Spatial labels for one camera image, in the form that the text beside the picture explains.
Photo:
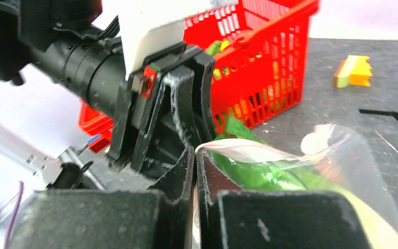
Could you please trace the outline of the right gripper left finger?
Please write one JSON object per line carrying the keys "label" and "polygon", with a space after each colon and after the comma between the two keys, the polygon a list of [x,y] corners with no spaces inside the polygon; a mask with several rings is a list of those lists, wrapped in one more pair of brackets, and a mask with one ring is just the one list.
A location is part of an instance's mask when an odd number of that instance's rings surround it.
{"label": "right gripper left finger", "polygon": [[9,248],[185,248],[191,243],[194,149],[146,190],[35,192]]}

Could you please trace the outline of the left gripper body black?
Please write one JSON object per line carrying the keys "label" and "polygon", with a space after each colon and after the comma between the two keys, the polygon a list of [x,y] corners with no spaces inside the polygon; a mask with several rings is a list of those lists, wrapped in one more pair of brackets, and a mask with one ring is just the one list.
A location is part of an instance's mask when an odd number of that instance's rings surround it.
{"label": "left gripper body black", "polygon": [[173,165],[185,147],[215,136],[210,88],[215,60],[181,41],[146,56],[127,79],[107,83],[123,61],[115,17],[92,23],[101,1],[0,1],[0,80],[24,84],[32,64],[91,108],[113,120],[110,166],[138,172]]}

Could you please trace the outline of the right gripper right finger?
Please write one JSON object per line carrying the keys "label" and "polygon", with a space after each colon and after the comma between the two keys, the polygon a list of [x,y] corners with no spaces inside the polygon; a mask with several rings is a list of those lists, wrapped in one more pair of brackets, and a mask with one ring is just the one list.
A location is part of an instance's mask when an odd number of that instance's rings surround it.
{"label": "right gripper right finger", "polygon": [[202,248],[370,248],[351,203],[332,191],[244,190],[196,153]]}

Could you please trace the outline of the napa cabbage toy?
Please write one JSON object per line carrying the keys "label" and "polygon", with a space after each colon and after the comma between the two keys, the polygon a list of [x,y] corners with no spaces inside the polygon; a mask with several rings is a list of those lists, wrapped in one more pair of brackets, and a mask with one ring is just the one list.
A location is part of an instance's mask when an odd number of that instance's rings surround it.
{"label": "napa cabbage toy", "polygon": [[297,156],[273,148],[235,117],[203,147],[228,178],[247,190],[339,190],[325,152]]}

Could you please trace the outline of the clear zip top bag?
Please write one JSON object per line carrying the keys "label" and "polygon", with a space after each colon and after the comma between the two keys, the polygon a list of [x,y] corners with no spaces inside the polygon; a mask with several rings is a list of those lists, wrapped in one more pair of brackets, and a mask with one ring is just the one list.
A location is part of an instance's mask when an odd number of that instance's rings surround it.
{"label": "clear zip top bag", "polygon": [[197,149],[245,190],[337,192],[355,208],[373,248],[398,248],[398,207],[365,138],[349,128],[314,126],[301,140],[301,155],[273,147],[244,125],[229,125]]}

